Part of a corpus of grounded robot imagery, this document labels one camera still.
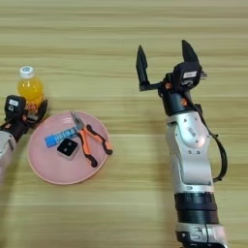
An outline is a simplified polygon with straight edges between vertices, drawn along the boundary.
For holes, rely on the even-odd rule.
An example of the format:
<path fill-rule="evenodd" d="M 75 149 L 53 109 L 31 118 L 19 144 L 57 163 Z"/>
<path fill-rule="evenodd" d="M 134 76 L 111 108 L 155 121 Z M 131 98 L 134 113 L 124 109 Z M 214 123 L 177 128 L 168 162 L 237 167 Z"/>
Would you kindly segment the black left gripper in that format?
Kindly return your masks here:
<path fill-rule="evenodd" d="M 5 118 L 5 122 L 0 125 L 0 131 L 11 134 L 15 138 L 15 141 L 19 141 L 29 129 L 34 128 L 42 121 L 46 112 L 47 100 L 43 100 L 38 107 L 38 112 L 31 114 L 30 118 L 26 112 L 20 116 Z"/>

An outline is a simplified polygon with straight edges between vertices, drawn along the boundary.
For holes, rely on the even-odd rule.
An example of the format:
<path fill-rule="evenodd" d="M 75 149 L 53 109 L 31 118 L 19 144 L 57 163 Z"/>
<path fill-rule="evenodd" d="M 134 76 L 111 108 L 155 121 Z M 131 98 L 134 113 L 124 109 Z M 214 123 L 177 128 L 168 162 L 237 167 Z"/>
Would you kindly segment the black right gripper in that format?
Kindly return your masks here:
<path fill-rule="evenodd" d="M 185 40 L 182 41 L 182 55 L 185 62 L 198 62 L 199 58 L 192 46 Z M 139 78 L 139 90 L 157 90 L 159 97 L 163 101 L 167 116 L 191 111 L 187 97 L 189 93 L 183 94 L 174 92 L 172 89 L 171 73 L 166 74 L 162 81 L 151 84 L 148 80 L 146 69 L 147 61 L 142 46 L 139 46 L 136 62 L 137 74 Z"/>

